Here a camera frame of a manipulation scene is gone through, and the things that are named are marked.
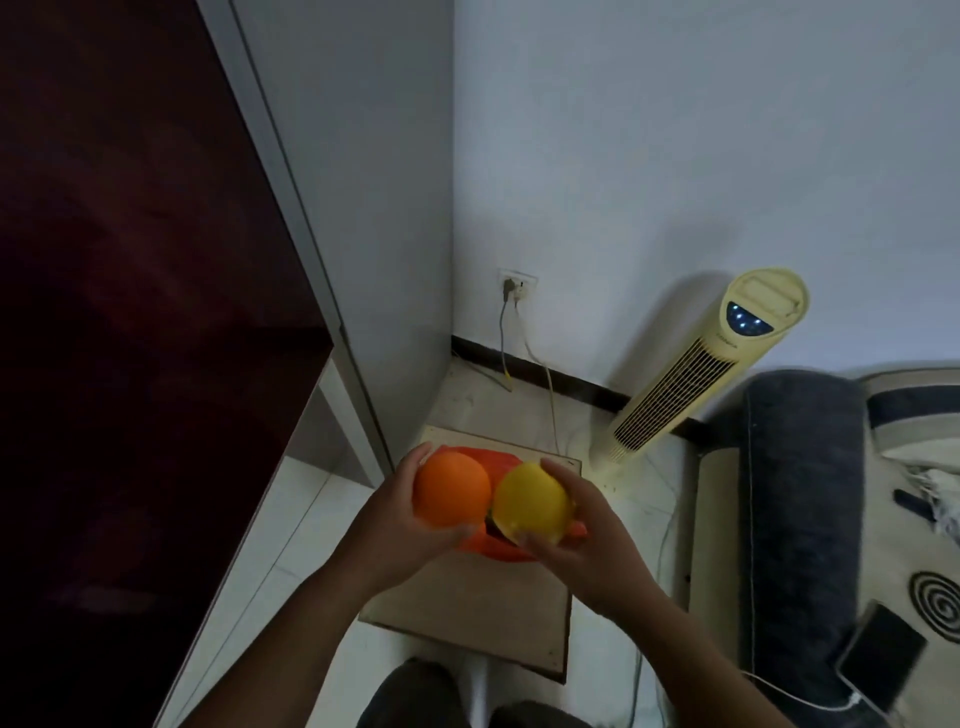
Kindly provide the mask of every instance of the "fan control panel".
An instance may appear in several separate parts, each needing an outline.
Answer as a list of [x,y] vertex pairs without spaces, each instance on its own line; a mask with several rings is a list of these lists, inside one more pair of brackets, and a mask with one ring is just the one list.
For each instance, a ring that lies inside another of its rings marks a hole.
[[727,324],[741,336],[762,336],[774,328],[733,301],[727,304]]

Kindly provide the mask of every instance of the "wall outlet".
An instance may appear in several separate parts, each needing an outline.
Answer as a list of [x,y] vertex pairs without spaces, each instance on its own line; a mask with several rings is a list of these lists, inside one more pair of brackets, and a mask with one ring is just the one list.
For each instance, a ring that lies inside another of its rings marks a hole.
[[512,280],[514,282],[514,298],[517,301],[523,301],[523,299],[530,298],[534,291],[537,290],[536,276],[528,276],[525,273],[508,271],[505,268],[501,268],[499,270],[496,288],[501,296],[503,296],[503,283],[506,280]]

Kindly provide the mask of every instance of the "hand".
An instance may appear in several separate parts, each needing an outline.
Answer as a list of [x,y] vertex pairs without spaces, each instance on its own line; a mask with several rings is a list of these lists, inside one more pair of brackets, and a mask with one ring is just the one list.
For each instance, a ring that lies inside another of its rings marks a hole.
[[407,453],[360,509],[327,562],[353,578],[365,601],[403,583],[476,530],[469,524],[433,528],[414,515],[414,476],[430,447],[423,443]]
[[620,622],[636,610],[637,600],[659,589],[643,563],[634,540],[593,483],[562,465],[543,459],[540,465],[564,486],[576,506],[576,518],[587,536],[554,546],[534,533],[520,545],[553,571],[570,591],[599,615]]

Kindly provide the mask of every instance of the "tower fan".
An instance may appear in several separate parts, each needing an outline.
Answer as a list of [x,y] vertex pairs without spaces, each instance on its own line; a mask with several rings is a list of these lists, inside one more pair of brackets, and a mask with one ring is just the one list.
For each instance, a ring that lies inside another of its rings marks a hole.
[[757,268],[737,277],[683,350],[606,431],[591,438],[582,458],[591,474],[615,476],[618,464],[649,448],[755,364],[800,322],[808,303],[804,282],[786,268]]

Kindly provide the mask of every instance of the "lemon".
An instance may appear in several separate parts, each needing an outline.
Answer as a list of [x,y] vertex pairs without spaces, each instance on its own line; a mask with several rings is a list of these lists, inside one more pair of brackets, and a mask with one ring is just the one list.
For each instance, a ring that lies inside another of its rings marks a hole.
[[539,463],[523,463],[504,475],[493,493],[493,522],[516,542],[520,532],[537,533],[556,544],[573,520],[573,503],[555,477]]

